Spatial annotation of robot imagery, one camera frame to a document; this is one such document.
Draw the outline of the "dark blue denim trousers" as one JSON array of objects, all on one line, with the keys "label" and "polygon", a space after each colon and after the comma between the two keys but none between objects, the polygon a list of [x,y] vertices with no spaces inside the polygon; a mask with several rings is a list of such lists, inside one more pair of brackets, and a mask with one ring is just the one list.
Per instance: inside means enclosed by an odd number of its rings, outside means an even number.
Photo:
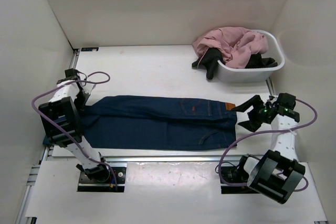
[{"label": "dark blue denim trousers", "polygon": [[94,148],[206,151],[236,140],[230,104],[197,98],[119,95],[79,112],[80,135]]}]

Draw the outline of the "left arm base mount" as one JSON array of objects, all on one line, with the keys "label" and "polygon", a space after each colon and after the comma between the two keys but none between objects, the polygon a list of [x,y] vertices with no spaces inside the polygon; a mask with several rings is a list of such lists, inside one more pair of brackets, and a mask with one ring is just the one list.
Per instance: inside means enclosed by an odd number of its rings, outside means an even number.
[{"label": "left arm base mount", "polygon": [[107,167],[104,170],[97,170],[94,173],[85,172],[82,165],[77,164],[80,170],[78,179],[78,192],[94,193],[123,193],[125,190],[125,180],[127,176],[127,165],[110,164],[113,173]]}]

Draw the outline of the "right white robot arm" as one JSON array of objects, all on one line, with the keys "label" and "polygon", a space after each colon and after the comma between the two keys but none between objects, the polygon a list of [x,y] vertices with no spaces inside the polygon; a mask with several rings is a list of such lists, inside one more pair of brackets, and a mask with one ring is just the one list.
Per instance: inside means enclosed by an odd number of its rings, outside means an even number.
[{"label": "right white robot arm", "polygon": [[271,146],[262,158],[244,155],[236,168],[236,177],[250,189],[284,204],[305,174],[295,150],[296,127],[300,115],[294,110],[296,97],[280,93],[263,102],[259,95],[234,107],[236,112],[247,112],[248,120],[239,125],[255,133],[262,124],[271,126]]}]

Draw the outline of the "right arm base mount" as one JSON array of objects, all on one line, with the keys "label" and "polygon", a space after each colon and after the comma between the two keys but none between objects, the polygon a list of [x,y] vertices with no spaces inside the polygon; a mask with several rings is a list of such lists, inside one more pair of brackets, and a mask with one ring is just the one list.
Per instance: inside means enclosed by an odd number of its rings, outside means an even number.
[{"label": "right arm base mount", "polygon": [[219,175],[223,194],[267,195],[275,167],[276,163],[268,156],[258,158],[247,154],[236,163],[221,159],[215,172]]}]

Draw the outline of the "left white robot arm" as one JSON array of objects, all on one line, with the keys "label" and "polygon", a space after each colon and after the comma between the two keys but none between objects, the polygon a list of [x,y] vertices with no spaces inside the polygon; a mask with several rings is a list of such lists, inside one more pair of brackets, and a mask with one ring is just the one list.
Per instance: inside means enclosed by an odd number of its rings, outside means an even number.
[{"label": "left white robot arm", "polygon": [[77,168],[89,179],[105,183],[112,180],[111,169],[85,139],[80,118],[96,83],[88,81],[87,75],[81,79],[81,74],[74,68],[65,70],[65,78],[58,80],[52,98],[39,107],[33,100],[32,106],[39,113],[50,142],[68,150],[79,161]]}]

